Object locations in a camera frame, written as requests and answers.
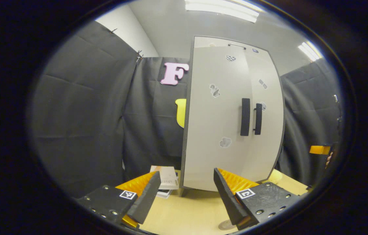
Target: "stack of paper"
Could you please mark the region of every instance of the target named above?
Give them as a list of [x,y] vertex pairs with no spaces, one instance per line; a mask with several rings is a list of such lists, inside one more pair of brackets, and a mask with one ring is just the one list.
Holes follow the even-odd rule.
[[160,186],[159,189],[178,189],[178,177],[173,166],[151,166],[152,171],[159,171]]
[[156,196],[162,198],[169,198],[172,190],[178,189],[178,173],[175,172],[173,166],[151,166],[152,171],[159,171],[160,173],[160,186]]

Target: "pink letter f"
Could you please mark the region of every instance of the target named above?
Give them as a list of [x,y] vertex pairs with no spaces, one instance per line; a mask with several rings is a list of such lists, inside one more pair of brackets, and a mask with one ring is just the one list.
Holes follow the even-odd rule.
[[175,76],[181,79],[184,75],[184,70],[188,71],[190,66],[188,64],[177,64],[177,63],[165,63],[166,71],[165,76],[160,81],[164,85],[177,85],[178,81],[175,80]]

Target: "ceiling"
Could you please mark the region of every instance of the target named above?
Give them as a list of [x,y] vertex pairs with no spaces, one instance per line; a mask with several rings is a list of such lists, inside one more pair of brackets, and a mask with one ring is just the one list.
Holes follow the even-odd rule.
[[137,0],[129,3],[159,56],[190,58],[194,35],[215,36],[265,49],[279,75],[310,60],[298,46],[307,41],[276,15],[261,12],[256,23],[212,12],[186,11],[184,0]]

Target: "orange ribbed pad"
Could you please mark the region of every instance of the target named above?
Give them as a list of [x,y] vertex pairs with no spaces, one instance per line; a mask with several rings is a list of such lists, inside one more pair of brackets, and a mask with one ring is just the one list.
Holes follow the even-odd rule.
[[116,188],[121,189],[121,190],[135,192],[137,193],[137,196],[141,196],[146,185],[149,183],[149,180],[151,180],[152,176],[155,173],[156,171],[144,174],[142,176],[129,180],[126,183],[122,183],[119,186],[116,186]]
[[248,189],[248,188],[259,185],[259,183],[255,183],[251,180],[247,180],[243,177],[233,174],[232,172],[228,172],[228,171],[225,171],[219,168],[217,169],[220,172],[220,174],[223,176],[224,180],[227,183],[227,186],[229,186],[233,195],[235,195],[236,192],[239,192],[240,190]]

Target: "hand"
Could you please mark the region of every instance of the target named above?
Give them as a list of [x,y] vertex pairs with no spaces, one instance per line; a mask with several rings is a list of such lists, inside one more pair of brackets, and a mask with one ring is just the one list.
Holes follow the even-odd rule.
[[328,167],[328,164],[330,162],[330,159],[332,158],[332,154],[333,152],[330,153],[330,155],[328,156],[328,158],[326,159],[326,166],[325,166],[325,169]]

